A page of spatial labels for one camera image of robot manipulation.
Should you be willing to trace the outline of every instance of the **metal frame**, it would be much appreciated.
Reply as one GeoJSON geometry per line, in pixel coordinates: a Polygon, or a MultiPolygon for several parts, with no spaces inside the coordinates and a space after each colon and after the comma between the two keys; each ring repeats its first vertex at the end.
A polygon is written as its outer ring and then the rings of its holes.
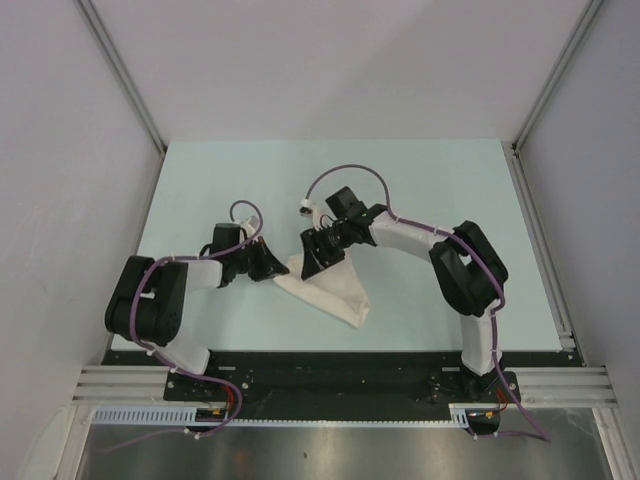
{"type": "MultiPolygon", "coordinates": [[[[93,1],[75,0],[75,2],[125,96],[163,158],[166,145],[93,1]]],[[[554,309],[554,319],[561,343],[567,350],[579,347],[572,333],[575,332],[575,325],[571,321],[562,294],[549,247],[522,169],[519,152],[548,105],[573,57],[593,27],[604,3],[604,0],[589,1],[516,139],[505,149],[513,183],[541,267],[545,288],[554,309]]],[[[585,359],[585,352],[580,353],[585,359]]],[[[629,448],[630,443],[626,436],[624,422],[604,368],[561,367],[509,370],[518,375],[523,404],[529,408],[592,408],[614,478],[638,478],[638,465],[629,448]]],[[[97,407],[137,405],[158,408],[169,405],[169,402],[162,399],[167,373],[168,369],[165,367],[85,367],[72,402],[76,410],[56,476],[57,480],[75,478],[91,419],[97,407]]],[[[181,408],[201,406],[198,403],[183,402],[178,405],[181,408]]]]}

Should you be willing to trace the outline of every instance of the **white cloth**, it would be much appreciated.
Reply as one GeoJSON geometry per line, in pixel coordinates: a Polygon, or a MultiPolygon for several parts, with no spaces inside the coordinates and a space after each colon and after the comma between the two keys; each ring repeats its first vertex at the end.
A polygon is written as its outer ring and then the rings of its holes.
{"type": "Polygon", "coordinates": [[[345,252],[344,260],[304,281],[300,278],[302,259],[302,255],[289,257],[287,267],[291,273],[275,277],[273,281],[290,294],[355,328],[362,325],[371,305],[349,254],[345,252]]]}

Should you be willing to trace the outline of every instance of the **towel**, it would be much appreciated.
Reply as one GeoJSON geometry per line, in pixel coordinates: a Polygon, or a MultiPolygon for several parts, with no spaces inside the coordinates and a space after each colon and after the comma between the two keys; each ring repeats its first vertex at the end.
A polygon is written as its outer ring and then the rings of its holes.
{"type": "Polygon", "coordinates": [[[276,284],[301,300],[323,310],[354,328],[360,327],[371,308],[369,296],[364,290],[348,253],[332,267],[307,280],[302,280],[302,255],[289,257],[289,275],[273,279],[276,284]]]}

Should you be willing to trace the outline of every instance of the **white table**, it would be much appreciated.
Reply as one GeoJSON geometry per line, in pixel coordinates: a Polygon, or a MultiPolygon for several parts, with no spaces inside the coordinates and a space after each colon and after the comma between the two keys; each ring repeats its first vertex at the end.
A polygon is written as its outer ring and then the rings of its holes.
{"type": "MultiPolygon", "coordinates": [[[[228,221],[236,199],[255,202],[264,237],[283,263],[301,252],[308,228],[297,211],[324,170],[362,163],[387,180],[397,213],[427,223],[478,223],[509,269],[507,307],[499,315],[504,350],[557,351],[560,342],[502,147],[498,140],[372,140],[173,142],[153,198],[139,254],[195,254],[213,226],[228,221]]],[[[349,185],[367,205],[383,203],[377,180],[363,171],[327,177],[314,191],[324,199],[349,185]]],[[[237,216],[248,216],[240,207],[237,216]]],[[[440,293],[426,262],[383,248],[350,249],[371,299],[354,329],[281,290],[246,275],[226,288],[185,302],[183,322],[213,350],[434,351],[460,349],[458,315],[440,293]]],[[[118,337],[115,350],[135,345],[118,337]]]]}

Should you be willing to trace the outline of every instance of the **white wall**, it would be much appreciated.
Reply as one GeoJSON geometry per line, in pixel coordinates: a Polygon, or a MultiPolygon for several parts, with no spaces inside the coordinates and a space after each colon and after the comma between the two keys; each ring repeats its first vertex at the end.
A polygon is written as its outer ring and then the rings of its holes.
{"type": "Polygon", "coordinates": [[[0,6],[0,478],[104,345],[159,160],[73,2],[0,6]]]}
{"type": "Polygon", "coordinates": [[[525,146],[572,316],[640,445],[640,2],[606,2],[525,146]]]}
{"type": "Polygon", "coordinates": [[[513,140],[587,0],[96,0],[165,139],[513,140]]]}

